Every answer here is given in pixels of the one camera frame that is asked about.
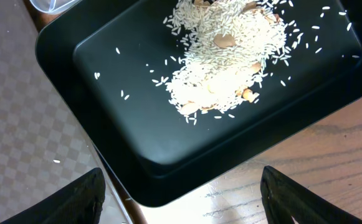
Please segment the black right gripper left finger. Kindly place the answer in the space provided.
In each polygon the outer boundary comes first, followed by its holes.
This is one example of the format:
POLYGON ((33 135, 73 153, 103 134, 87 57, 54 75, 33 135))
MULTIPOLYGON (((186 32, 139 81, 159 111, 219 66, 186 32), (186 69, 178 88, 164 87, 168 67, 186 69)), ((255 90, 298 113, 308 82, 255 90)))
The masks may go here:
POLYGON ((105 179, 96 167, 1 224, 98 224, 104 201, 105 179))

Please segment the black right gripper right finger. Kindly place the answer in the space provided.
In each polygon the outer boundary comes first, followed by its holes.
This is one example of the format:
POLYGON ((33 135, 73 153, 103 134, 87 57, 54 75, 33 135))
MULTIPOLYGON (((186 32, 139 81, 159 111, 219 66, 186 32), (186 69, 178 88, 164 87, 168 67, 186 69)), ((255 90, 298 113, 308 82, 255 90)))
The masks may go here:
POLYGON ((269 224, 362 224, 358 217, 334 206, 271 166, 265 166, 260 192, 269 224))

